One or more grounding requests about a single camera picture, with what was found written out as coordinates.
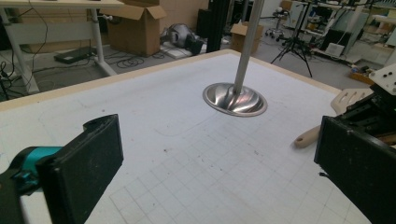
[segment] wooden tool handle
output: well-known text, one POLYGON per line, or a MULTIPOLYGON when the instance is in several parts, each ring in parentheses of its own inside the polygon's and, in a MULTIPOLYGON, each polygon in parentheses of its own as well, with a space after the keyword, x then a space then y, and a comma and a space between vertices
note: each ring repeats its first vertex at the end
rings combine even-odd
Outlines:
POLYGON ((304 148, 318 140, 320 125, 306 131, 294 140, 294 145, 298 148, 304 148))

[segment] white desk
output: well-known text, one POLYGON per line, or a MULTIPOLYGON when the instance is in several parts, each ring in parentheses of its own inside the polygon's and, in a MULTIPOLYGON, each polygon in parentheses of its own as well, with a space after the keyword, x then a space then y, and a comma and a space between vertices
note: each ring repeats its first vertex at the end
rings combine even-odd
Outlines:
POLYGON ((39 89, 35 83, 35 78, 33 77, 31 69, 24 62, 20 44, 43 43, 44 40, 46 40, 46 42, 54 42, 94 38, 97 51, 95 62, 109 76, 116 75, 117 73, 104 59, 96 9, 102 7, 120 7, 122 5, 123 3, 117 0, 0 0, 0 16, 3 19, 9 41, 18 59, 22 80, 24 85, 26 85, 27 92, 38 93, 39 89), (92 21, 79 23, 47 23, 47 25, 44 23, 11 23, 5 11, 6 7, 90 8, 92 21))
MULTIPOLYGON (((43 92, 0 104, 0 172, 25 147, 63 146, 82 124, 119 114, 125 160, 87 223, 364 224, 369 221, 292 141, 339 90, 251 59, 245 85, 267 111, 224 115, 202 97, 233 82, 231 50, 43 92)), ((24 198, 49 223, 41 193, 24 198)))

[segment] metal base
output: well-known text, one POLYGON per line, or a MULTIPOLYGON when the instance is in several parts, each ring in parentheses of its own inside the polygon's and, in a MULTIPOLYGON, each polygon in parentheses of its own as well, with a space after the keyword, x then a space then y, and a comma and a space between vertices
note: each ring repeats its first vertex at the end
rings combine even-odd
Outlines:
POLYGON ((204 100, 218 111, 238 117, 258 116, 268 106, 261 94, 248 87, 242 87, 239 96, 235 96, 233 83, 216 83, 206 87, 204 100))

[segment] camera tripod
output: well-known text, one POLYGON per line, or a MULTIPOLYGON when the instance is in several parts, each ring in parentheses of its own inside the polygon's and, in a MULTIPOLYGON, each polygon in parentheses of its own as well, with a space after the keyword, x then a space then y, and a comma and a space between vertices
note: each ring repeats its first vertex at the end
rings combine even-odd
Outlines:
POLYGON ((285 39, 286 40, 284 42, 285 48, 283 48, 282 51, 280 51, 280 53, 271 61, 271 63, 274 63, 276 59, 281 60, 285 54, 292 52, 297 56, 299 56, 299 58, 305 62, 306 67, 308 68, 309 76, 312 77, 311 69, 309 68, 309 64, 304 53, 305 42, 298 37, 310 5, 311 5, 310 2, 307 2, 307 4, 304 3, 300 4, 300 6, 303 6, 303 9, 301 10, 300 15, 298 17, 293 35, 290 38, 285 39))

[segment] desk leg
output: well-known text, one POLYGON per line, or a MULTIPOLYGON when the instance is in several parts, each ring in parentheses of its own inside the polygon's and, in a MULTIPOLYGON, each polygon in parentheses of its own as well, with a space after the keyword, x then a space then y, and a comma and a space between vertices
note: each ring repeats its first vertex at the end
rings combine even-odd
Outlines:
POLYGON ((91 9, 91 14, 93 37, 95 38, 96 52, 98 55, 95 59, 95 62, 106 72, 106 74, 108 74, 109 76, 115 76, 117 73, 110 67, 110 65, 105 62, 105 57, 103 55, 102 49, 102 38, 100 36, 99 20, 95 8, 91 9))
POLYGON ((35 78, 33 77, 32 71, 30 70, 29 66, 25 63, 23 59, 20 45, 15 41, 15 35, 11 27, 12 24, 11 22, 9 22, 7 13, 3 7, 0 7, 0 16, 3 19, 3 24, 6 29, 9 42, 11 43, 11 46, 15 52, 15 56, 17 56, 21 69, 22 81, 26 86, 26 90, 29 94, 38 93, 39 89, 37 87, 37 83, 35 83, 35 78))

